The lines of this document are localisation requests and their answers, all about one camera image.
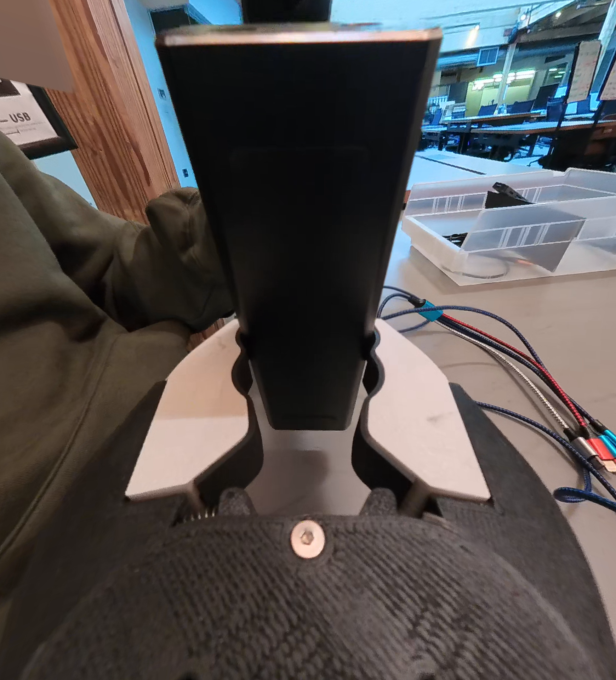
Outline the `person's left forearm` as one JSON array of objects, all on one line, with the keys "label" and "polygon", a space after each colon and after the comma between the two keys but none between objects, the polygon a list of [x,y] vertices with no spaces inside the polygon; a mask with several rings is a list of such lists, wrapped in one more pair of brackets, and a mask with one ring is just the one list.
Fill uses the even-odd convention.
[{"label": "person's left forearm", "polygon": [[147,225],[114,229],[98,306],[127,330],[174,321],[200,333],[229,317],[233,302],[199,190],[166,192],[146,209]]}]

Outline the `wooden pillar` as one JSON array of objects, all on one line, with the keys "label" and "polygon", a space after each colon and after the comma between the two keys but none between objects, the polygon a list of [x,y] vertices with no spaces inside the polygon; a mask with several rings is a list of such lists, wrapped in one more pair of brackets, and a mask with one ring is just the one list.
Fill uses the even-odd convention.
[{"label": "wooden pillar", "polygon": [[47,89],[101,211],[146,224],[148,203],[179,186],[124,1],[50,1],[71,92]]}]

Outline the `black framed sign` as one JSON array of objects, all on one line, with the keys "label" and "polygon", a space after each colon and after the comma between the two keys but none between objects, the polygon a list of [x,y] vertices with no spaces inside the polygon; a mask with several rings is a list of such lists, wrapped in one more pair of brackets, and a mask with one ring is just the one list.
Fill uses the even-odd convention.
[{"label": "black framed sign", "polygon": [[78,148],[44,89],[1,78],[0,131],[31,160]]}]

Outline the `clear plastic bin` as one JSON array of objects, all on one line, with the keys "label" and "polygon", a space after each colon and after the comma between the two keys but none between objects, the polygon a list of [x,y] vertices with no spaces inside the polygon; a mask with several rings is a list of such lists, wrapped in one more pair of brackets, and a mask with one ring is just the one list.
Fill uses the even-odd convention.
[{"label": "clear plastic bin", "polygon": [[[494,182],[532,205],[484,209]],[[459,286],[616,271],[616,174],[571,168],[418,183],[401,228]]]}]

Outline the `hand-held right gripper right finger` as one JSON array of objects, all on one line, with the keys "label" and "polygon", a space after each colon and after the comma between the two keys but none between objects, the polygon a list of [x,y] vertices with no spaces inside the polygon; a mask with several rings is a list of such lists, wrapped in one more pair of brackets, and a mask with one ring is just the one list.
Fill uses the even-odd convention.
[{"label": "hand-held right gripper right finger", "polygon": [[388,489],[398,512],[430,501],[485,504],[491,494],[444,373],[386,321],[375,321],[354,432],[352,466],[371,490]]}]

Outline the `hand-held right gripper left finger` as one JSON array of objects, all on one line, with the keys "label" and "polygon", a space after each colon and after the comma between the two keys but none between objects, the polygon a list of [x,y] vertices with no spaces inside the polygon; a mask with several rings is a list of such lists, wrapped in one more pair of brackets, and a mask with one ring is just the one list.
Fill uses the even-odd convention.
[{"label": "hand-held right gripper left finger", "polygon": [[230,321],[168,376],[125,490],[130,501],[183,496],[195,514],[246,488],[263,463],[252,372]]}]

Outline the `grey desk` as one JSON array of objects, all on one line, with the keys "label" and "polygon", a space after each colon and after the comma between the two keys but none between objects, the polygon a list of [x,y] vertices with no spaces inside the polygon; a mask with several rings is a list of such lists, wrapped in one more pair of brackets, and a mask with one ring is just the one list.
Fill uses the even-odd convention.
[{"label": "grey desk", "polygon": [[[561,387],[616,433],[616,271],[458,286],[413,249],[398,227],[386,284],[436,304],[480,308],[507,319]],[[550,422],[531,390],[478,347],[435,324],[409,338],[475,400]],[[548,437],[488,415],[549,490],[578,483],[572,464]],[[616,475],[611,483],[616,488]],[[616,642],[616,515],[591,503],[557,505],[586,554]]]}]

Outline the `black USB hub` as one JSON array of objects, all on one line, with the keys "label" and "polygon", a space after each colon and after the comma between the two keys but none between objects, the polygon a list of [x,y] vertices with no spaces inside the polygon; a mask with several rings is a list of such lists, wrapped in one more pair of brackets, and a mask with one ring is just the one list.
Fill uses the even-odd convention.
[{"label": "black USB hub", "polygon": [[352,420],[442,38],[322,22],[156,39],[274,429]]}]

